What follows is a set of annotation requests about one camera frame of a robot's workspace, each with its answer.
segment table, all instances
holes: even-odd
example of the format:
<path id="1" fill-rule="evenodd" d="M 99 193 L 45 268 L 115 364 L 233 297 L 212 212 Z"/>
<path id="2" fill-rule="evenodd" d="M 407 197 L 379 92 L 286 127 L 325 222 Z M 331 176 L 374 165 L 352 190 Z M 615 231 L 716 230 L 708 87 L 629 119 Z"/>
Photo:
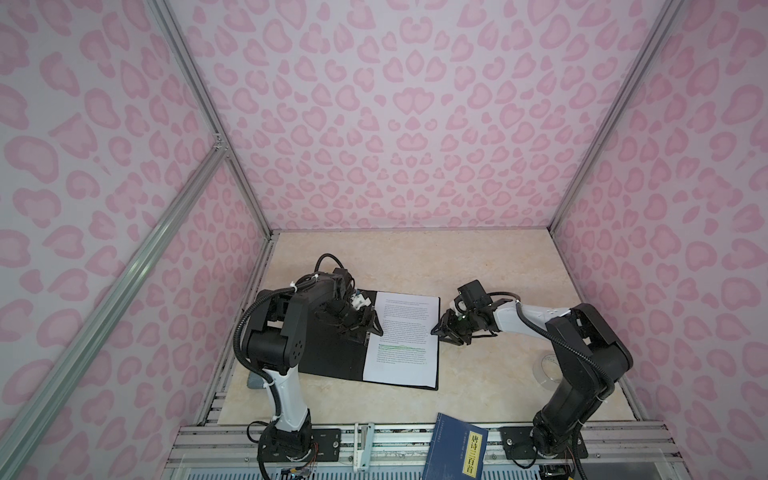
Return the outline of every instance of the table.
<path id="1" fill-rule="evenodd" d="M 474 279 L 486 291 L 507 290 L 523 303 L 580 303 L 549 233 L 530 230 L 422 230 L 282 233 L 262 288 L 287 286 L 311 273 L 322 253 L 336 255 L 358 288 L 439 296 L 441 313 Z M 333 268 L 332 260 L 323 266 Z M 431 423 L 438 412 L 469 422 L 530 422 L 552 392 L 534 379 L 534 360 L 549 341 L 500 333 L 470 346 L 440 345 L 439 390 L 429 391 L 300 374 L 314 424 Z M 269 420 L 265 390 L 246 387 L 235 365 L 219 425 Z M 621 388 L 593 420 L 635 420 Z"/>

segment book cover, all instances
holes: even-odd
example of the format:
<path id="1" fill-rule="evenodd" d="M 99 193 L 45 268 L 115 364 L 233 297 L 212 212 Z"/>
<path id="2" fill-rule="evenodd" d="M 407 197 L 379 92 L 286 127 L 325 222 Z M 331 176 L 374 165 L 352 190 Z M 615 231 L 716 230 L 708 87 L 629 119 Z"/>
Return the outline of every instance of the book cover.
<path id="1" fill-rule="evenodd" d="M 422 480 L 480 479 L 488 430 L 439 413 Z"/>

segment printed document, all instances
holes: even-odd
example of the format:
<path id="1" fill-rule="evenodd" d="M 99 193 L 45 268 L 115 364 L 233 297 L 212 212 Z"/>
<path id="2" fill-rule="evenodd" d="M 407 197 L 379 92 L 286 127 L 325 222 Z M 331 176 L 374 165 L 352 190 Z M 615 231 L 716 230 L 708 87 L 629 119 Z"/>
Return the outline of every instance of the printed document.
<path id="1" fill-rule="evenodd" d="M 370 336 L 362 379 L 435 388 L 438 338 L 430 331 L 439 308 L 436 296 L 378 292 L 376 313 L 384 335 Z"/>

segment black mounting plate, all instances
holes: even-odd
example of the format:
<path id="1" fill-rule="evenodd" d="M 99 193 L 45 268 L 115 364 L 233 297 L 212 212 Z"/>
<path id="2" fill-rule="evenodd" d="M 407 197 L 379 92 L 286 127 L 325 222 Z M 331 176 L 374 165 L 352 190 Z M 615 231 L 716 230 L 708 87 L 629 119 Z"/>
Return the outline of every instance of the black mounting plate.
<path id="1" fill-rule="evenodd" d="M 317 461 L 318 462 L 338 462 L 339 461 L 339 445 L 341 444 L 341 430 L 339 429 L 312 429 L 312 441 L 317 444 Z M 280 452 L 276 445 L 267 443 L 265 445 L 259 444 L 261 449 L 261 455 L 264 462 L 292 462 L 284 453 Z M 299 460 L 299 462 L 306 462 L 309 458 Z"/>
<path id="2" fill-rule="evenodd" d="M 501 427 L 499 432 L 502 434 L 502 445 L 507 460 L 532 460 L 534 457 L 538 457 L 531 444 L 531 427 Z M 587 458 L 589 453 L 581 433 L 579 433 L 578 438 L 581 440 L 581 444 L 576 449 L 575 454 L 578 455 L 578 458 Z M 512 445 L 509 445 L 508 439 L 512 440 Z M 565 460 L 570 456 L 566 450 L 555 458 Z"/>

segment pink heart-patterned wall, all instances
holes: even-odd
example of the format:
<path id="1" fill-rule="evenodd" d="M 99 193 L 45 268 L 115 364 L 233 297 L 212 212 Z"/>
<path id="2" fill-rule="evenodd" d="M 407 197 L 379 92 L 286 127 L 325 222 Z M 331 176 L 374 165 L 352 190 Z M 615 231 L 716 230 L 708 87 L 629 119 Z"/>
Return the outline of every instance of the pink heart-patterned wall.
<path id="1" fill-rule="evenodd" d="M 700 480 L 768 470 L 768 2 L 692 2 L 556 242 Z"/>
<path id="2" fill-rule="evenodd" d="M 210 149 L 141 0 L 0 15 L 0 435 Z"/>
<path id="3" fill-rule="evenodd" d="M 262 242 L 223 165 L 19 478 L 159 478 L 200 408 Z"/>
<path id="4" fill-rule="evenodd" d="M 663 4 L 171 3 L 278 229 L 549 224 Z"/>

